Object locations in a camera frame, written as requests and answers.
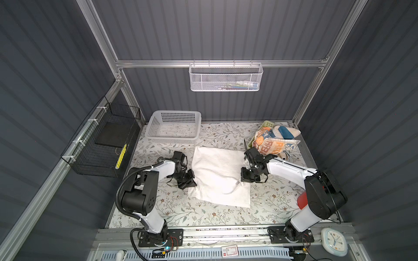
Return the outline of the white terry towel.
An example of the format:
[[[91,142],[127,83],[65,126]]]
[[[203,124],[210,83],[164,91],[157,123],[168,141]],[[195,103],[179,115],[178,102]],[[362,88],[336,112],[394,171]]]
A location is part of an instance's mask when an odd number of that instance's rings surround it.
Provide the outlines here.
[[[244,152],[197,146],[192,170],[197,184],[188,196],[232,207],[250,207],[250,184],[241,181]]]

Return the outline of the green plastic towel basket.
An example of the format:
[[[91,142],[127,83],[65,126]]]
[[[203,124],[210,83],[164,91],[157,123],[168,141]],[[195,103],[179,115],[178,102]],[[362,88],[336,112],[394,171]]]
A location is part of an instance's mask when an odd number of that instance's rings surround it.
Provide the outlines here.
[[[260,132],[265,131],[266,129],[272,129],[275,127],[276,124],[272,121],[265,120],[262,125],[258,128],[258,130],[255,132],[255,134],[252,136],[250,141],[247,143],[247,149],[251,149],[253,146],[253,142],[256,140],[257,136]]]

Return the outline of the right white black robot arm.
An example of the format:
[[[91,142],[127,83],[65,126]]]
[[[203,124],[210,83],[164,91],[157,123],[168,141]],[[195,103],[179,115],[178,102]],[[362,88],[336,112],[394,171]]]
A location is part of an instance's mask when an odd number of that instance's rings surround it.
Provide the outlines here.
[[[247,166],[241,168],[243,182],[263,183],[266,181],[261,180],[262,175],[273,175],[305,190],[307,205],[283,227],[282,235],[291,243],[301,241],[310,227],[329,219],[348,201],[336,179],[323,171],[283,161],[273,154],[262,155],[254,147],[244,152],[244,162]]]

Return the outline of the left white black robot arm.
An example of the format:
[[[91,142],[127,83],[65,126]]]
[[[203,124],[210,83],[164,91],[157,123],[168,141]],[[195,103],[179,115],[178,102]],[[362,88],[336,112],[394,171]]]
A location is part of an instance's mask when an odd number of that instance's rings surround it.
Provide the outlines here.
[[[129,169],[116,191],[117,210],[139,220],[146,232],[161,234],[167,228],[167,222],[154,209],[158,183],[168,178],[176,180],[175,187],[181,190],[196,187],[194,172],[187,164],[187,156],[175,151],[171,158],[161,157],[154,165]]]

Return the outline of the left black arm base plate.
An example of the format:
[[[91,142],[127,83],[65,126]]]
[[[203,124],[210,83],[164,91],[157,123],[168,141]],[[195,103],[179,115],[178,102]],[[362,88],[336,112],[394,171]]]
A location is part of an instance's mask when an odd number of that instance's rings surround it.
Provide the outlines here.
[[[179,247],[183,244],[184,230],[183,229],[163,229],[159,234],[153,234],[146,231],[138,233],[137,238],[140,248],[153,247]]]

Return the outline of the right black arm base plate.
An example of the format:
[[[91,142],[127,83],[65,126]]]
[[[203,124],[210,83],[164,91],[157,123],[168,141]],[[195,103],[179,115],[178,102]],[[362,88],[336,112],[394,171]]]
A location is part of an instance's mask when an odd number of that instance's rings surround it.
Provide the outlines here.
[[[267,233],[272,244],[313,243],[315,241],[309,229],[298,232],[290,226],[270,226],[267,228]]]

